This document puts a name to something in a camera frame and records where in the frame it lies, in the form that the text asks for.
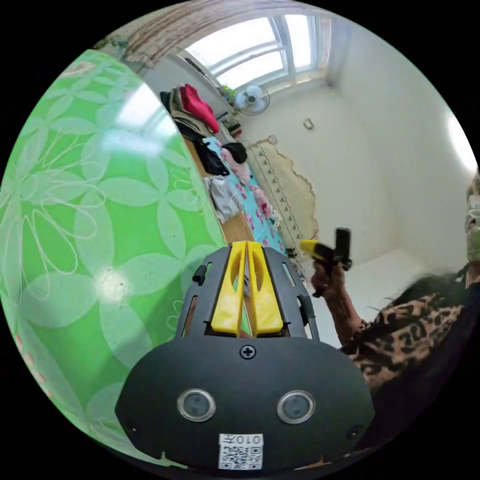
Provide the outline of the person's right hand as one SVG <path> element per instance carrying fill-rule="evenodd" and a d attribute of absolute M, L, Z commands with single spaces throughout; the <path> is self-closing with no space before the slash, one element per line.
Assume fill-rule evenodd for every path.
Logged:
<path fill-rule="evenodd" d="M 342 265 L 338 263 L 331 265 L 314 260 L 311 285 L 315 298 L 324 298 L 326 301 L 340 299 L 347 292 Z"/>

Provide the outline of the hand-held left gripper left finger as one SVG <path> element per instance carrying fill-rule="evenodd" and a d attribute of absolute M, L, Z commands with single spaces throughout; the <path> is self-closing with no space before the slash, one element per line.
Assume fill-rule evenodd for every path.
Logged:
<path fill-rule="evenodd" d="M 241 334 L 246 254 L 246 241 L 232 243 L 210 322 L 216 334 Z"/>

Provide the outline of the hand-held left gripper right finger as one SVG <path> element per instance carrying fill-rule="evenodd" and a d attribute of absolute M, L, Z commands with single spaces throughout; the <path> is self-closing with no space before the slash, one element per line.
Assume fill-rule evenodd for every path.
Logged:
<path fill-rule="evenodd" d="M 284 322 L 270 276 L 262 245 L 247 242 L 252 334 L 255 337 L 275 336 L 282 332 Z"/>

